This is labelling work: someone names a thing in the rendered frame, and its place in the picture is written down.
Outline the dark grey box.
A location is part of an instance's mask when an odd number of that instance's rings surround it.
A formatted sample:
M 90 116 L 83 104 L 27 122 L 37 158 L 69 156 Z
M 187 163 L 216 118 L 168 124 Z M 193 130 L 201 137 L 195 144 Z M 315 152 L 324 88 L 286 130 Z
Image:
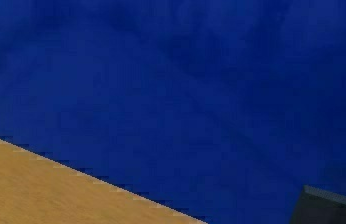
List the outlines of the dark grey box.
M 346 224 L 346 196 L 305 185 L 289 224 Z

